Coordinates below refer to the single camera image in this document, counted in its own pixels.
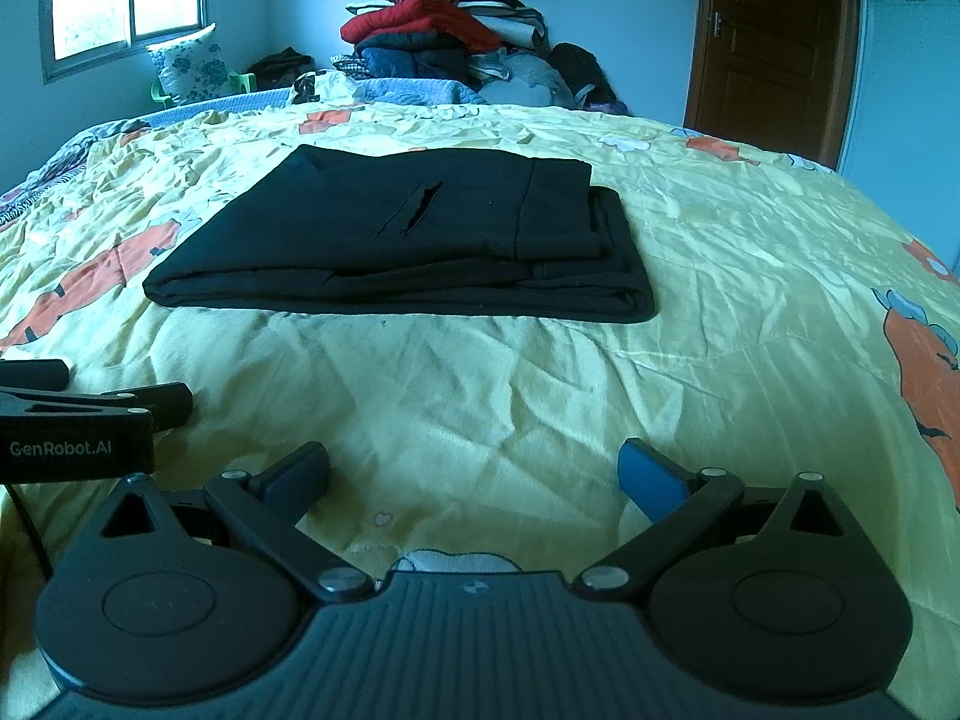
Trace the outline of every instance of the green plastic chair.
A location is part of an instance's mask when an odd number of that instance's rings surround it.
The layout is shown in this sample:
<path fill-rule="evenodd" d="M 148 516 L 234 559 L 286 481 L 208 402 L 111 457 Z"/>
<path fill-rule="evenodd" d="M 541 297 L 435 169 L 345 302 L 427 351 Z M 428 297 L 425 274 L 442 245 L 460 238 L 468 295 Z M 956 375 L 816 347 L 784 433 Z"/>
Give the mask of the green plastic chair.
<path fill-rule="evenodd" d="M 250 94 L 256 91 L 256 76 L 253 73 L 244 74 L 243 76 L 239 73 L 234 73 L 230 71 L 230 85 L 233 87 L 234 94 L 243 95 L 244 93 Z M 160 85 L 160 79 L 154 79 L 154 83 L 150 87 L 150 96 L 154 99 L 154 103 L 159 103 L 163 106 L 163 109 L 174 108 L 174 98 L 171 95 L 167 95 L 163 92 L 163 87 Z"/>

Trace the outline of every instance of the red blanket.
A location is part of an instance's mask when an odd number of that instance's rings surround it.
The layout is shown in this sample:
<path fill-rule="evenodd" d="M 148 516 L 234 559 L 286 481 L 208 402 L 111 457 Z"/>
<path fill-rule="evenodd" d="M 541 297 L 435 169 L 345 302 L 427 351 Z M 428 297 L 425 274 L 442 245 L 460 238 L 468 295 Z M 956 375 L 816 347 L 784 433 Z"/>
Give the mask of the red blanket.
<path fill-rule="evenodd" d="M 495 32 L 446 0 L 404 0 L 354 16 L 340 29 L 340 37 L 356 44 L 383 32 L 444 32 L 460 40 L 470 53 L 495 52 L 502 45 Z"/>

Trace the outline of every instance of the black cable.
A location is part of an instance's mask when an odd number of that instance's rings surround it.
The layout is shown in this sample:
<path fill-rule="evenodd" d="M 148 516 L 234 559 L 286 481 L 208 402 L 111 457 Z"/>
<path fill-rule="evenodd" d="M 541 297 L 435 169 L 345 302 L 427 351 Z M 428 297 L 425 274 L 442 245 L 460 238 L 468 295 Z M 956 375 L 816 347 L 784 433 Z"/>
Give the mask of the black cable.
<path fill-rule="evenodd" d="M 30 512 L 27 511 L 27 507 L 23 503 L 23 498 L 20 497 L 20 493 L 16 491 L 14 485 L 4 485 L 4 488 L 7 490 L 7 495 L 10 495 L 10 499 L 13 501 L 13 507 L 20 516 L 20 522 L 23 523 L 23 529 L 27 532 L 27 538 L 30 539 L 30 543 L 34 548 L 34 553 L 37 555 L 37 562 L 40 564 L 40 571 L 43 572 L 43 578 L 46 581 L 50 581 L 51 576 L 54 575 L 54 567 L 50 565 L 50 556 L 47 555 L 47 550 L 43 546 L 43 539 L 40 538 L 40 534 L 37 533 L 37 527 L 34 525 L 34 521 L 30 519 Z"/>

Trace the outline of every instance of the folded black pants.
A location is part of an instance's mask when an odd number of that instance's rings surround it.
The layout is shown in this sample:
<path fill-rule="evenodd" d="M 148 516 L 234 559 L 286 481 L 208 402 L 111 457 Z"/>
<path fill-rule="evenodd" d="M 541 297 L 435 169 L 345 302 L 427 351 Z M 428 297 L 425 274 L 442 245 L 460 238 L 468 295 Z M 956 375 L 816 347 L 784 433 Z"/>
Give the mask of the folded black pants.
<path fill-rule="evenodd" d="M 163 306 L 644 322 L 653 295 L 590 165 L 299 146 L 152 270 Z"/>

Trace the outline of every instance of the door frame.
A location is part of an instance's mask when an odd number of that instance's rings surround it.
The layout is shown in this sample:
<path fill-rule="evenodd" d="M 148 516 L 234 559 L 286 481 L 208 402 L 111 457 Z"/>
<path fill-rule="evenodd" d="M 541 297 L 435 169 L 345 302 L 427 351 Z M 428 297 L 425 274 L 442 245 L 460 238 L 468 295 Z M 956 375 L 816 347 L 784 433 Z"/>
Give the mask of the door frame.
<path fill-rule="evenodd" d="M 700 0 L 697 6 L 697 25 L 694 32 L 693 62 L 690 66 L 690 87 L 686 96 L 683 126 L 697 128 L 700 114 L 700 95 L 707 68 L 707 45 L 712 27 L 712 1 Z M 837 65 L 830 84 L 827 104 L 827 122 L 820 141 L 817 162 L 836 169 L 843 148 L 853 99 L 853 76 L 856 72 L 857 50 L 860 42 L 861 0 L 840 0 L 840 29 L 837 35 Z"/>

